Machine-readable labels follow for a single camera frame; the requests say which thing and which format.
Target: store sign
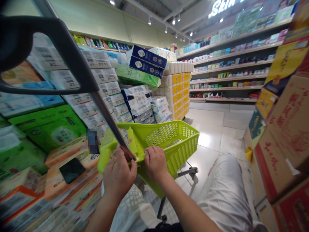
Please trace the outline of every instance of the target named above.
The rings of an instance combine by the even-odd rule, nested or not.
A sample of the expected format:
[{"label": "store sign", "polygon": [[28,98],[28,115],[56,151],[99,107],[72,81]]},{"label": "store sign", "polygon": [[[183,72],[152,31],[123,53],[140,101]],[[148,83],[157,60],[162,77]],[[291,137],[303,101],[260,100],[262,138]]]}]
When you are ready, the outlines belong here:
[{"label": "store sign", "polygon": [[238,2],[237,0],[217,0],[212,6],[212,12],[208,15],[208,18],[211,18],[226,9],[230,8]]}]

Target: ceiling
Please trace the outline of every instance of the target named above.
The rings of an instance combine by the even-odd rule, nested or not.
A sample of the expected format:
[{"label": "ceiling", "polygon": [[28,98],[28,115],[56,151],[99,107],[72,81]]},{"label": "ceiling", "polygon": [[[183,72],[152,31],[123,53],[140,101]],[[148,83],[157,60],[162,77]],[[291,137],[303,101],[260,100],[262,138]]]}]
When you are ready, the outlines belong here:
[{"label": "ceiling", "polygon": [[151,25],[177,35],[181,40],[195,42],[228,27],[235,22],[236,14],[265,0],[234,0],[235,4],[208,18],[216,0],[114,0],[115,7]]}]

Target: tiled floor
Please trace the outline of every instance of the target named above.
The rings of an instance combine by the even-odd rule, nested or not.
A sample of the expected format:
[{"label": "tiled floor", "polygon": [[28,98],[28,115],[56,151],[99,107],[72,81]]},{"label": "tiled floor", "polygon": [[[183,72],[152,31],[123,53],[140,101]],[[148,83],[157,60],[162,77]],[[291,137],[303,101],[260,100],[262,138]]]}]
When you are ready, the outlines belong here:
[{"label": "tiled floor", "polygon": [[[249,163],[245,157],[245,142],[243,136],[247,128],[254,106],[252,105],[230,105],[218,103],[190,103],[190,111],[184,120],[200,131],[197,151],[188,159],[188,163],[199,169],[196,177],[186,175],[176,179],[182,189],[195,201],[202,190],[208,173],[219,155],[231,154],[238,159],[243,171],[243,179],[248,201],[251,207],[253,219],[257,216],[253,207],[253,187],[249,170]],[[186,163],[181,171],[188,170]],[[146,185],[142,184],[140,189],[144,199],[150,202],[157,213],[160,200],[155,193]],[[172,224],[178,222],[178,218],[168,200],[165,202],[163,214],[167,215],[167,222]]]}]

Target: green shopping basket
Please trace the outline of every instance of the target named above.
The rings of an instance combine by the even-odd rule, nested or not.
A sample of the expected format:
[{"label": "green shopping basket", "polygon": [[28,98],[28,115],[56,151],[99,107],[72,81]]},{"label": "green shopping basket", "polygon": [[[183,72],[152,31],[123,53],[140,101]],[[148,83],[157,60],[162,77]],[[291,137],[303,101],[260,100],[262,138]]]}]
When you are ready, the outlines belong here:
[{"label": "green shopping basket", "polygon": [[[164,193],[147,174],[145,149],[152,145],[163,148],[166,156],[167,170],[175,178],[177,171],[197,150],[200,132],[183,121],[170,121],[160,124],[117,123],[120,129],[128,130],[130,151],[136,156],[137,174],[160,197]],[[104,135],[98,161],[98,171],[104,172],[111,153],[115,151],[117,141],[108,130]]]}]

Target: white pants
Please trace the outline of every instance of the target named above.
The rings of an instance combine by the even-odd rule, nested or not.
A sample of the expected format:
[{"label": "white pants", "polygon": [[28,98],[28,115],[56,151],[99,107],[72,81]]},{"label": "white pants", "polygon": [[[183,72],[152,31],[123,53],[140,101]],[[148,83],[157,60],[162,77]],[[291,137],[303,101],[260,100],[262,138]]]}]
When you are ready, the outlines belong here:
[{"label": "white pants", "polygon": [[[222,231],[253,230],[241,168],[232,155],[220,156],[215,161],[198,205]],[[121,201],[110,231],[142,232],[147,228],[155,228],[160,222],[151,204],[144,201],[141,191],[133,185]]]}]

